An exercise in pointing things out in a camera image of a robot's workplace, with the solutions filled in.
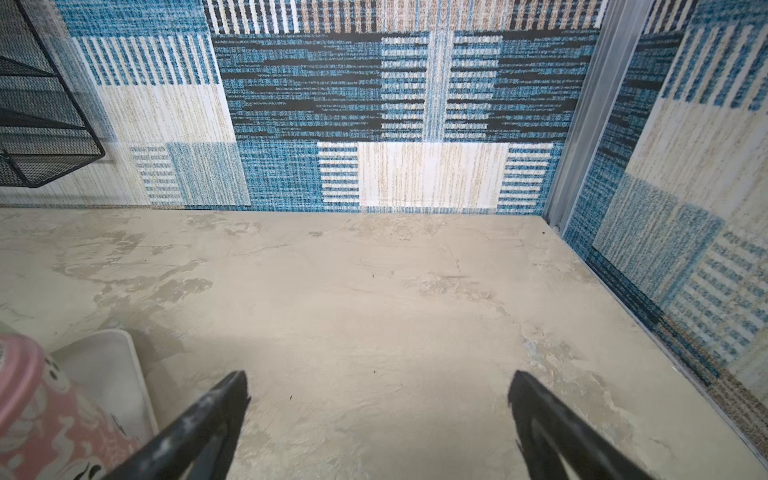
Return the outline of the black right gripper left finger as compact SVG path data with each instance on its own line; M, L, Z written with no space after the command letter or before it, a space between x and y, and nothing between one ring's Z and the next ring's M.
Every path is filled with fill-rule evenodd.
M246 373L229 373L106 477L225 479L249 402Z

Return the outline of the pink cartoon mug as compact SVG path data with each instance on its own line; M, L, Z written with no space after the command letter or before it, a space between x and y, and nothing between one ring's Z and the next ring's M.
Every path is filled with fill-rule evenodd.
M139 449L36 341L1 336L3 479L101 479Z

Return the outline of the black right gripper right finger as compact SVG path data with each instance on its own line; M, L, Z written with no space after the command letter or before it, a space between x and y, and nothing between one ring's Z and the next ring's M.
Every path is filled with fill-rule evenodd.
M648 479L527 371L514 373L507 402L531 479Z

